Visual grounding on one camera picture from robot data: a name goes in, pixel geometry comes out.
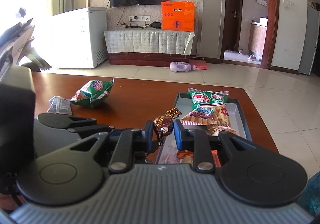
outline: power outlet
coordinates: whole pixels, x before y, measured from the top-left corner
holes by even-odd
[[[128,21],[150,21],[150,16],[129,16]]]

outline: metal screw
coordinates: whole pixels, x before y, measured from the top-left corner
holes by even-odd
[[[110,166],[110,168],[115,171],[121,171],[126,167],[127,167],[127,165],[123,162],[115,162]]]
[[[208,171],[213,168],[213,164],[209,162],[202,162],[198,164],[198,169]]]

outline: orange box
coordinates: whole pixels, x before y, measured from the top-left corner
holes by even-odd
[[[192,32],[195,29],[195,4],[190,1],[162,2],[162,28]]]

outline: wooden table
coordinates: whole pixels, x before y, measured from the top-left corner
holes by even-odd
[[[71,98],[89,80],[111,80],[108,77],[39,72],[33,72],[32,76],[36,90],[35,117],[48,110],[48,100],[55,95]],[[200,90],[229,91],[229,97],[238,99],[241,104],[253,142],[278,152],[257,109],[241,88],[116,78],[104,105],[92,109],[72,104],[71,108],[74,116],[96,118],[100,124],[110,124],[115,128],[142,128],[146,120],[154,120],[171,109],[177,93],[187,92],[189,86]]]

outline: wooden cabinet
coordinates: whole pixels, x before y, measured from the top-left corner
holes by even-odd
[[[262,57],[267,27],[251,24],[248,49]]]

